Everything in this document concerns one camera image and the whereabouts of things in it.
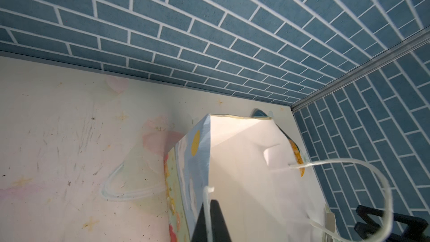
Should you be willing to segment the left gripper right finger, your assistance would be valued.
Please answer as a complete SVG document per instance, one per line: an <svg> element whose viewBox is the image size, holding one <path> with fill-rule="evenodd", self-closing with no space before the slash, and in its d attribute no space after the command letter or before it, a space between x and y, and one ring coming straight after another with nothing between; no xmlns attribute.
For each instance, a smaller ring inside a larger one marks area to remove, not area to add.
<svg viewBox="0 0 430 242"><path fill-rule="evenodd" d="M383 211L359 205L356 214L363 222L358 222L354 231L362 239L368 239L381 229L381 225L372 217L382 218ZM426 234L429 223L420 217L394 213L393 230L386 242L428 242L430 236Z"/></svg>

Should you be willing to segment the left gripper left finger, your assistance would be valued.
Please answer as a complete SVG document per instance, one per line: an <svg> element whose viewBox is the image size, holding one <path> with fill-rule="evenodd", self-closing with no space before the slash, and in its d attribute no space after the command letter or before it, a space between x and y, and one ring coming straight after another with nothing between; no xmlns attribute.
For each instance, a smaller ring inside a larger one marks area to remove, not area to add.
<svg viewBox="0 0 430 242"><path fill-rule="evenodd" d="M191 242L207 242L207 228L204 206L201 206L196 227ZM219 202L215 199L210 202L210 220L213 242L232 242Z"/></svg>

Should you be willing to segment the white paper gift bag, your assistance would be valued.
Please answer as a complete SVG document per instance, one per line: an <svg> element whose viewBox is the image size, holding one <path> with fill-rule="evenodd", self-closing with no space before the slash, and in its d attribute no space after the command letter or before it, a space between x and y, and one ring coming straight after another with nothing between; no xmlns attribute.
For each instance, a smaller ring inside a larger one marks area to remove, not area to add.
<svg viewBox="0 0 430 242"><path fill-rule="evenodd" d="M206 115L165 156L173 242L191 242L201 206L212 242L219 202L232 242L343 241L315 169L270 117Z"/></svg>

